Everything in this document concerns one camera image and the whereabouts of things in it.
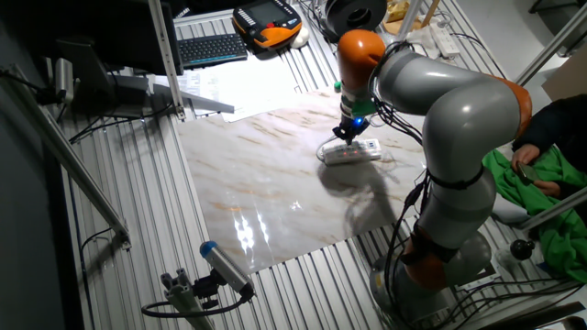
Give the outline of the seated person left hand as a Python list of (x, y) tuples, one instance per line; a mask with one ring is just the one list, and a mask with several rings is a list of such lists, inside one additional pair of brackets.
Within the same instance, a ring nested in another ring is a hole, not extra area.
[(559, 198), (561, 194), (560, 186), (554, 181), (540, 181), (536, 180), (533, 184), (546, 196)]

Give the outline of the seated person right hand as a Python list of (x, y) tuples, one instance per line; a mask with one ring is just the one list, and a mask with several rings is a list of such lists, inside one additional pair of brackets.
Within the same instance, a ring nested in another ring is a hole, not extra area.
[(525, 144), (514, 152), (511, 166), (515, 172), (518, 172), (520, 165), (529, 165), (539, 155), (540, 149), (537, 146), (533, 144)]

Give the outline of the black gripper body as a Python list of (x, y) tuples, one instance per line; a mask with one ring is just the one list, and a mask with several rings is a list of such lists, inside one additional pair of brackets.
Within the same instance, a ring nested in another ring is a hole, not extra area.
[(332, 131), (337, 138), (344, 140), (362, 134), (369, 125), (369, 120), (364, 117), (350, 118), (343, 115), (338, 126), (335, 126)]

